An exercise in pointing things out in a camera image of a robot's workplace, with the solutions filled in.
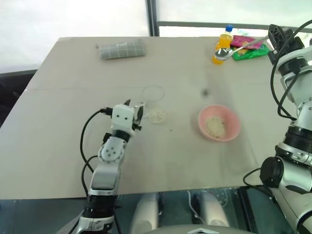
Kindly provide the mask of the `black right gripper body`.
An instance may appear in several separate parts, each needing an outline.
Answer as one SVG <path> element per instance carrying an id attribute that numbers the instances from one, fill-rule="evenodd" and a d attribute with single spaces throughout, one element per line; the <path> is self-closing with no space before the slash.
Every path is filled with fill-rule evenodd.
<path id="1" fill-rule="evenodd" d="M 285 39 L 280 50 L 281 54 L 288 54 L 290 52 L 304 48 L 302 40 L 297 35 L 297 30 L 294 31 L 291 28 L 285 28 L 283 29 L 283 33 Z"/>

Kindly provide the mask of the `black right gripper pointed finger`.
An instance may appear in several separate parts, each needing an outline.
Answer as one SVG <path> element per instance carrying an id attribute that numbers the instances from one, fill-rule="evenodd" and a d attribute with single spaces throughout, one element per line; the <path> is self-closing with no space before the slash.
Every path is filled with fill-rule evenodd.
<path id="1" fill-rule="evenodd" d="M 275 64 L 277 56 L 278 56 L 278 51 L 277 50 L 273 50 L 273 51 L 269 51 L 268 52 L 268 58 L 269 58 L 269 60 L 270 60 L 272 65 Z"/>
<path id="2" fill-rule="evenodd" d="M 268 28 L 268 37 L 275 50 L 280 50 L 284 45 L 284 31 L 275 24 L 270 24 Z"/>

